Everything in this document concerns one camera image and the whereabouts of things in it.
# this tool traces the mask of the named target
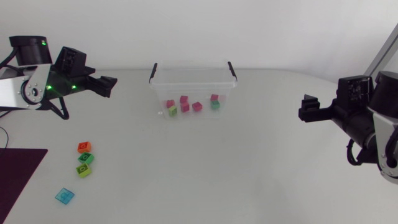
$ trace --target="dark red mat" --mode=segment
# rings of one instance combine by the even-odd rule
[[[46,153],[46,149],[0,149],[0,223]]]

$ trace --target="cube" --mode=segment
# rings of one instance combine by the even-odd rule
[[[219,97],[218,97],[218,101],[225,101],[226,100],[226,95],[220,95]]]
[[[76,167],[76,171],[77,171],[77,174],[79,174],[79,177],[81,177],[81,178],[83,178],[91,173],[90,168],[85,163]]]
[[[210,101],[216,101],[216,100],[218,100],[218,95],[211,94]]]
[[[171,106],[169,108],[169,115],[171,117],[175,116],[177,114],[177,107],[175,105]]]
[[[180,103],[188,103],[188,96],[181,96]]]
[[[192,104],[192,108],[194,111],[200,111],[202,109],[202,105],[199,102]]]
[[[73,198],[73,196],[75,196],[75,194],[72,193],[70,190],[62,188],[61,191],[57,194],[57,196],[55,196],[55,198],[60,202],[64,203],[65,205],[67,205],[69,201]]]
[[[90,142],[81,142],[77,147],[77,151],[82,154],[83,152],[90,152],[91,151],[91,143]]]
[[[183,113],[189,111],[189,103],[182,103],[182,104],[181,104],[181,111],[182,111]]]
[[[167,103],[166,103],[166,107],[167,108],[170,108],[170,107],[172,107],[174,105],[175,105],[174,100],[167,100]]]
[[[212,101],[211,102],[211,109],[217,110],[218,108],[220,108],[220,103],[218,102],[218,100]]]
[[[94,156],[91,153],[83,152],[83,154],[78,158],[81,163],[91,164],[93,162]]]

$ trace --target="translucent blue block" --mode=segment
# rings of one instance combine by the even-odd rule
[[[65,188],[62,188],[61,191],[57,194],[57,196],[55,196],[55,198],[60,202],[64,203],[65,205],[67,205],[69,201],[73,198],[73,196],[75,196],[74,193]]]

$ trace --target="plastic bin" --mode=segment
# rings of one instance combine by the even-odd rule
[[[199,64],[187,62],[155,63],[149,78],[150,87],[157,92],[166,119],[219,118],[223,112],[229,92],[238,85],[231,62]],[[218,95],[220,107],[211,107],[210,97]],[[188,96],[190,110],[183,113],[180,97]],[[166,107],[167,100],[174,100],[177,115],[171,117]],[[200,102],[201,111],[194,111],[192,104]]]

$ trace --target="black handle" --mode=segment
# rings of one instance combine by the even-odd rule
[[[236,81],[238,81],[238,78],[235,74],[234,68],[232,67],[232,63],[228,62],[228,66],[229,66],[229,69],[231,70],[232,76],[235,77]]]
[[[149,77],[149,83],[150,83],[150,80],[155,76],[156,68],[157,68],[157,63],[154,64],[154,68],[152,69],[152,73],[150,74],[150,77]]]

